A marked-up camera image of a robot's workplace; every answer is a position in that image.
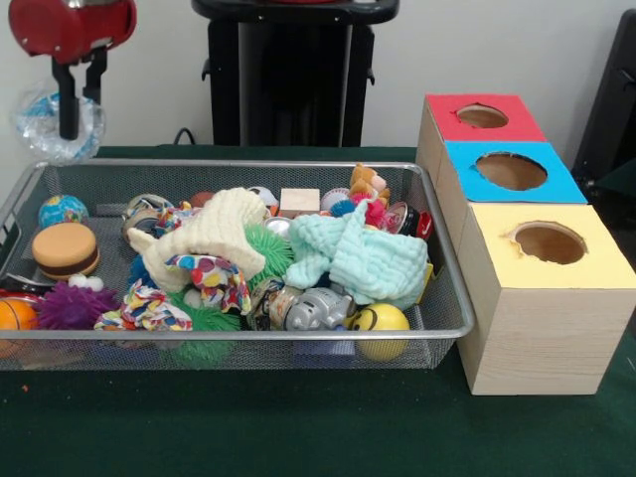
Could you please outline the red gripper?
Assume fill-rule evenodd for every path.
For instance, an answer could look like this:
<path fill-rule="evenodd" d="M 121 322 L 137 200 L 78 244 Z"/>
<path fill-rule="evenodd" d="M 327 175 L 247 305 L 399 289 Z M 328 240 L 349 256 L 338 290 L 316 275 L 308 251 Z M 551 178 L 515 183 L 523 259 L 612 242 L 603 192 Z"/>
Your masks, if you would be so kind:
<path fill-rule="evenodd" d="M 79 136 L 79 100 L 69 65 L 87 64 L 82 95 L 101 104 L 101 77 L 107 50 L 125 43 L 135 30 L 133 1 L 14 0 L 8 20 L 18 45 L 31 57 L 49 56 L 59 88 L 60 136 Z"/>

